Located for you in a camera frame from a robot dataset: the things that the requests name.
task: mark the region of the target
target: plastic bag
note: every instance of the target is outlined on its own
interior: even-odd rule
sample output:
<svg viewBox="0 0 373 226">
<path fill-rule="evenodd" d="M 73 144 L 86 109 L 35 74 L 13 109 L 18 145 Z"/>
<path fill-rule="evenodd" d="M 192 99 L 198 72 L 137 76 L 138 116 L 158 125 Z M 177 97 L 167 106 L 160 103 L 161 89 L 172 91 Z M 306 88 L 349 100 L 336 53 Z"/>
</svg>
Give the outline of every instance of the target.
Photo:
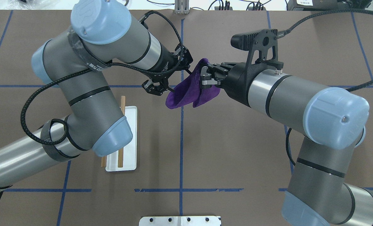
<svg viewBox="0 0 373 226">
<path fill-rule="evenodd" d="M 56 0 L 10 0 L 7 9 L 20 9 L 20 10 L 39 10 L 51 9 L 52 6 L 57 4 Z"/>
</svg>

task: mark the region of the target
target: purple cloth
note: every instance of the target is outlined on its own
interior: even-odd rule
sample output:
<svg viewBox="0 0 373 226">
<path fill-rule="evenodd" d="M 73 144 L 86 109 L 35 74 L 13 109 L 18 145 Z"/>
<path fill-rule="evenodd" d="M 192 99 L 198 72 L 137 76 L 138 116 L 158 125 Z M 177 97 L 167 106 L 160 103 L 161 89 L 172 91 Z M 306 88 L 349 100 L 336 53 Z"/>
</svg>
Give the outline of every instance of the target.
<svg viewBox="0 0 373 226">
<path fill-rule="evenodd" d="M 220 88 L 215 86 L 209 89 L 200 89 L 200 71 L 208 63 L 209 60 L 206 58 L 201 59 L 192 73 L 184 81 L 175 86 L 174 92 L 168 94 L 165 105 L 169 109 L 182 107 L 192 102 L 193 107 L 198 107 L 220 93 Z"/>
</svg>

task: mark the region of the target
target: white floor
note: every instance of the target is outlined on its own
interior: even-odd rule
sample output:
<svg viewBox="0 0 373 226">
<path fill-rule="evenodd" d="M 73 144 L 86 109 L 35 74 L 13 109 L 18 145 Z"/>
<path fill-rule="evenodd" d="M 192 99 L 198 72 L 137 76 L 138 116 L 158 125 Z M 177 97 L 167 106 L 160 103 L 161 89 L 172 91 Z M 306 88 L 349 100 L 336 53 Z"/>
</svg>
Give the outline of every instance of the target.
<svg viewBox="0 0 373 226">
<path fill-rule="evenodd" d="M 33 0 L 36 3 L 34 4 L 36 8 L 32 9 L 46 9 L 46 10 L 70 10 L 73 8 L 73 5 L 76 4 L 79 0 Z M 125 4 L 125 0 L 117 0 L 123 4 Z M 152 0 L 153 2 L 158 3 L 174 3 L 174 0 Z M 212 0 L 190 0 L 189 6 L 190 7 L 200 7 L 202 9 L 207 10 Z M 233 0 L 231 1 L 231 6 L 233 10 L 245 10 L 246 6 L 249 3 L 240 1 L 240 0 Z M 213 4 L 211 10 L 214 9 L 214 6 L 217 6 L 218 3 Z M 130 10 L 159 10 L 159 9 L 173 9 L 173 5 L 158 5 L 149 3 L 146 0 L 129 0 L 128 9 Z M 267 10 L 286 10 L 286 5 L 284 0 L 271 0 L 268 4 L 265 5 Z M 28 9 L 23 8 L 19 0 L 0 0 L 0 9 Z M 367 8 L 368 10 L 373 10 L 373 2 Z"/>
</svg>

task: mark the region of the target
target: black hole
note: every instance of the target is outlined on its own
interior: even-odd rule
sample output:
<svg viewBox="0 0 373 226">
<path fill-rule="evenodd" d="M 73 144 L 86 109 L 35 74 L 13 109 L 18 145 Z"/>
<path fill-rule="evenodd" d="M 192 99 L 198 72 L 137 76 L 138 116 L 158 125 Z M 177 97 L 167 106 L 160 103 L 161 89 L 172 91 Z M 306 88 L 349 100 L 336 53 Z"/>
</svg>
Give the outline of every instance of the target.
<svg viewBox="0 0 373 226">
<path fill-rule="evenodd" d="M 263 39 L 263 46 L 267 46 L 268 44 L 269 44 L 269 37 L 265 37 L 264 39 Z"/>
</svg>

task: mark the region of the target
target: white bracket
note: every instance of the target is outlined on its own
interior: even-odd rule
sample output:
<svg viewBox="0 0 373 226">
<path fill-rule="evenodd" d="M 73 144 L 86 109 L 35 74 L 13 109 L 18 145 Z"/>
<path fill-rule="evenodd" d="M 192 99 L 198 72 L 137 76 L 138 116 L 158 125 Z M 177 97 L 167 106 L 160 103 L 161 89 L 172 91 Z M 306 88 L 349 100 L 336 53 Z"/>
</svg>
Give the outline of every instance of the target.
<svg viewBox="0 0 373 226">
<path fill-rule="evenodd" d="M 219 216 L 143 217 L 139 226 L 221 226 Z"/>
<path fill-rule="evenodd" d="M 175 0 L 175 14 L 189 14 L 189 0 Z"/>
</svg>

